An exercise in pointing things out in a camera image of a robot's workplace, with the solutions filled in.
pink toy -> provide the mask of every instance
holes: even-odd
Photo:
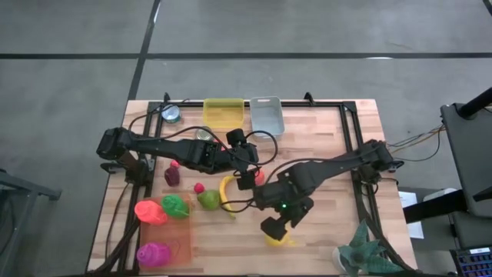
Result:
[[[257,176],[254,177],[254,183],[255,185],[263,185],[264,184],[264,173],[263,170],[259,170],[257,172]]]
[[[172,167],[175,167],[175,168],[177,168],[177,169],[178,169],[178,168],[179,168],[179,162],[178,162],[178,161],[176,161],[176,160],[172,160],[172,162],[171,162],[171,166],[172,166]]]
[[[161,225],[168,220],[168,215],[162,210],[162,207],[150,200],[138,202],[135,205],[135,214],[142,222],[147,222],[151,225]]]
[[[196,192],[196,194],[200,194],[205,191],[205,187],[203,186],[202,183],[196,183],[193,189],[194,192]]]
[[[148,267],[167,265],[171,261],[171,249],[164,243],[149,242],[138,249],[137,260]]]

metal can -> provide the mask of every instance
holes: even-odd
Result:
[[[208,131],[211,131],[211,129],[207,126],[202,126],[202,128],[206,128]],[[196,139],[201,139],[206,141],[214,140],[214,137],[209,132],[202,129],[197,129],[197,131],[194,133],[194,136]]]
[[[167,123],[176,123],[181,120],[181,110],[176,105],[166,105],[161,115]]]

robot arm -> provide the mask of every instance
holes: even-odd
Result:
[[[379,172],[402,165],[393,161],[384,142],[375,140],[323,162],[299,162],[278,173],[277,181],[253,188],[253,200],[260,210],[273,208],[280,213],[279,219],[265,219],[261,230],[281,240],[286,233],[285,224],[290,222],[294,228],[314,206],[308,196],[326,179],[357,169],[364,182],[375,183],[381,178]]]
[[[184,167],[207,174],[238,170],[241,174],[239,189],[252,189],[254,170],[248,171],[248,166],[258,162],[256,146],[246,142],[241,129],[227,133],[227,138],[233,155],[227,150],[221,150],[218,142],[200,139],[174,142],[164,138],[142,137],[125,128],[111,128],[104,133],[96,152],[101,158],[117,161],[127,172],[135,174],[141,172],[143,164],[129,151],[174,159]]]

yellow translucent bin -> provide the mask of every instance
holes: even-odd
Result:
[[[203,121],[210,128],[241,128],[244,121],[244,99],[205,99]]]

red cherry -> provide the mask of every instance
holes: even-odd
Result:
[[[175,168],[179,168],[179,162],[178,161],[175,161],[175,160],[172,160],[171,166],[172,167],[175,167]]]
[[[255,185],[263,185],[264,184],[264,173],[263,170],[260,169],[259,172],[257,172],[258,176],[254,177],[254,183]]]
[[[193,189],[196,194],[200,194],[205,191],[205,187],[202,183],[196,183]]]

